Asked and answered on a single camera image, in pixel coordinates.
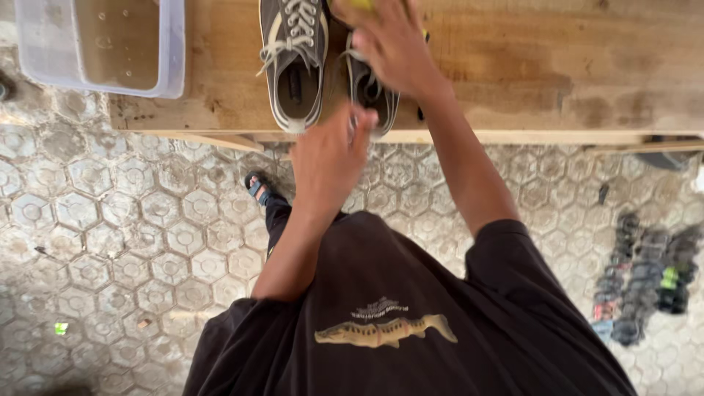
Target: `black pants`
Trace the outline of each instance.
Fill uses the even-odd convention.
[[[286,223],[289,221],[289,216],[291,215],[291,205],[286,200],[278,194],[272,194],[272,196],[267,201],[266,205],[266,230],[269,232],[269,246],[267,247],[266,257],[267,259],[271,255],[272,249],[279,242],[281,234],[286,228]],[[347,214],[342,212],[335,216],[334,221],[341,220],[345,218]]]

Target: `sandal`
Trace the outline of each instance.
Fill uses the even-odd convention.
[[[257,181],[254,182],[253,185],[250,185],[249,181],[252,180],[252,177],[254,176],[257,177]],[[266,178],[264,178],[259,172],[251,171],[250,173],[247,173],[247,176],[245,176],[244,178],[244,187],[249,191],[249,194],[252,197],[257,196],[257,192],[262,186],[267,187],[267,189],[262,192],[262,195],[261,197],[259,197],[259,200],[257,202],[259,202],[259,204],[262,206],[266,206],[267,202],[269,201],[269,198],[276,194],[276,192],[271,187],[271,184],[267,182]]]

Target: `sneaker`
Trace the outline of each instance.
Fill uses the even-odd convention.
[[[322,109],[322,85],[329,16],[324,0],[259,0],[269,102],[276,124],[301,134],[313,126]]]
[[[379,125],[372,136],[384,136],[394,125],[401,95],[384,87],[363,60],[361,54],[352,48],[352,33],[347,36],[347,71],[349,73],[349,94],[352,102],[366,109],[374,109],[379,114]]]

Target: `fish graphic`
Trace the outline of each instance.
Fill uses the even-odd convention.
[[[457,342],[444,315],[424,315],[420,319],[396,318],[383,324],[361,325],[354,322],[340,323],[331,328],[316,331],[318,344],[352,344],[358,347],[376,348],[381,345],[398,348],[398,341],[415,335],[425,338],[425,329],[435,328],[446,340]]]

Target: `clear plastic tub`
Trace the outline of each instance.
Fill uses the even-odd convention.
[[[20,66],[44,84],[179,98],[186,86],[185,0],[159,3],[17,0]]]

